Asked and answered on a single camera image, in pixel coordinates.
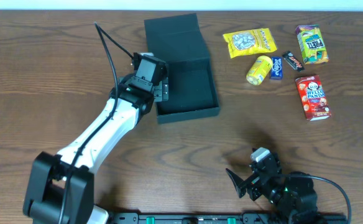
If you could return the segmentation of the yellow snack pouch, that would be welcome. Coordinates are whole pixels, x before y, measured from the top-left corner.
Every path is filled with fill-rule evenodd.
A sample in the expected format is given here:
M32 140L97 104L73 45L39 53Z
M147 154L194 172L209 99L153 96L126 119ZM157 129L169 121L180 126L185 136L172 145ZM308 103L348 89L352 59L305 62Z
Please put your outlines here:
M241 30L223 34L230 58L272 53L278 49L269 28Z

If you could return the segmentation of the green Pretz box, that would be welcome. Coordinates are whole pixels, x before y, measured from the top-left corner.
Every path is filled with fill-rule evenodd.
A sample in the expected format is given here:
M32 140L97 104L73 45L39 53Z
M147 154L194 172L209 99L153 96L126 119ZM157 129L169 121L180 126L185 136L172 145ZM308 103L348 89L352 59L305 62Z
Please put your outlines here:
M304 64L329 62L329 54L318 24L299 25L296 27L295 33Z

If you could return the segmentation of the black gift box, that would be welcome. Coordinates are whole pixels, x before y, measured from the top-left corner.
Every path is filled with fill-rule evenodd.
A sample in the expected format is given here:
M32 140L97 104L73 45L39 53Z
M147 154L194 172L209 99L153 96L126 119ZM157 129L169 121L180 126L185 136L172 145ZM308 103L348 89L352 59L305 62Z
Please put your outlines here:
M147 19L144 25L149 52L169 64L168 100L157 103L158 123L218 115L211 57L197 15Z

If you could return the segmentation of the red Hello Panda box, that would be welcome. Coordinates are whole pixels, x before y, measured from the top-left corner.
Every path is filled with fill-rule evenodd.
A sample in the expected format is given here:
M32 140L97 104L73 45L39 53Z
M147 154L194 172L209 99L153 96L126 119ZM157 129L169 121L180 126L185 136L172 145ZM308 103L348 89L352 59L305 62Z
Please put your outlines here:
M327 119L331 116L328 100L318 75L297 78L295 83L308 121Z

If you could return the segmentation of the yellow candy canister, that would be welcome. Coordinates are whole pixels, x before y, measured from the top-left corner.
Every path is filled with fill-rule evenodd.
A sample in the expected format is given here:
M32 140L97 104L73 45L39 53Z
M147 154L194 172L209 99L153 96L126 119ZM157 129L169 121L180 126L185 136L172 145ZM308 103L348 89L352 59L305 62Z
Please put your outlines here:
M273 67L272 59L262 55L256 59L249 69L246 79L252 85L260 85Z

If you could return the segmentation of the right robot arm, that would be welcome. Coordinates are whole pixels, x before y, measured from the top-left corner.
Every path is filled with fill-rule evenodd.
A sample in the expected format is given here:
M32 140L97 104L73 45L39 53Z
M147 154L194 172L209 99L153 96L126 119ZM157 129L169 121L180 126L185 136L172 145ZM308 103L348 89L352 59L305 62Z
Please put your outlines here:
M278 155L267 149L251 154L249 167L252 175L242 179L230 169L226 173L233 182L237 195L246 194L253 201L264 196L276 208L275 223L326 223L318 213L318 196L313 181L303 172L296 177L282 177Z

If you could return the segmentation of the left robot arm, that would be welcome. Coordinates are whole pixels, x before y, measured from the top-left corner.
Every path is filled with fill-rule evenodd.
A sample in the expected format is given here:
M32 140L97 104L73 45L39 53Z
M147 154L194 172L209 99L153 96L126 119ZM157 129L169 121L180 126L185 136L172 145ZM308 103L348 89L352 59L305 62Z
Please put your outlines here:
M135 54L133 65L77 139L33 161L22 211L34 223L108 223L109 212L94 204L94 177L119 140L162 99L168 77L168 63L152 53Z

